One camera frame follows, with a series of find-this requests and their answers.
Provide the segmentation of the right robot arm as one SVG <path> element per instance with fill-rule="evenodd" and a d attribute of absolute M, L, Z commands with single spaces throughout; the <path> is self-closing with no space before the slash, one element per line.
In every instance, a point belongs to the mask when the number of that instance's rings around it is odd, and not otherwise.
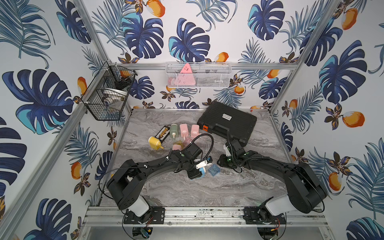
<path fill-rule="evenodd" d="M 224 149 L 226 153 L 217 161 L 220 167 L 262 172 L 285 184 L 286 195 L 272 197 L 261 204 L 261 208 L 270 215 L 278 216 L 291 211 L 309 214 L 316 206 L 324 204 L 328 192 L 308 164 L 284 163 L 256 151 L 246 151 L 238 141 L 226 143 Z"/>

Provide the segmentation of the blue pencil sharpener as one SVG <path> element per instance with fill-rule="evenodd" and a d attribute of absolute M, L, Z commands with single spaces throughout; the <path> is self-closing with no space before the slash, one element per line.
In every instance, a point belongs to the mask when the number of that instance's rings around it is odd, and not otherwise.
<path fill-rule="evenodd" d="M 200 168 L 199 169 L 199 171 L 201 172 L 201 174 L 202 174 L 202 178 L 205 176 L 205 174 L 206 174 L 206 169 L 205 169 L 205 167 L 202 167 L 202 168 Z"/>

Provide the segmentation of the blue transparent tray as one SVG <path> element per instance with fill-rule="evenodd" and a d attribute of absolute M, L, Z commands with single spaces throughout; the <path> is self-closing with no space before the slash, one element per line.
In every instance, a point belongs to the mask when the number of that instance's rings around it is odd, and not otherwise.
<path fill-rule="evenodd" d="M 208 171 L 214 177 L 221 172 L 221 169 L 216 164 L 213 164 Z"/>

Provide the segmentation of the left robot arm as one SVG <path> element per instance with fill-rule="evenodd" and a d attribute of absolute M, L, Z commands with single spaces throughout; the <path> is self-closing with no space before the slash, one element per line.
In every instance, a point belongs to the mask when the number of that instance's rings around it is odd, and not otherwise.
<path fill-rule="evenodd" d="M 165 157 L 143 163 L 132 159 L 125 161 L 107 182 L 107 189 L 119 210 L 130 210 L 141 217 L 150 210 L 147 201 L 141 197 L 146 181 L 162 174 L 185 171 L 189 179 L 203 176 L 195 160 L 203 151 L 190 143 L 182 150 L 171 150 Z"/>

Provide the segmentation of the green pencil sharpener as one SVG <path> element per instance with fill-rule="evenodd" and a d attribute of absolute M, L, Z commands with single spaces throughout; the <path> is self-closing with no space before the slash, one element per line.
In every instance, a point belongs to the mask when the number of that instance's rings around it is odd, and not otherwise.
<path fill-rule="evenodd" d="M 170 126 L 170 135 L 173 139 L 177 138 L 179 136 L 179 130 L 177 124 L 171 124 Z"/>

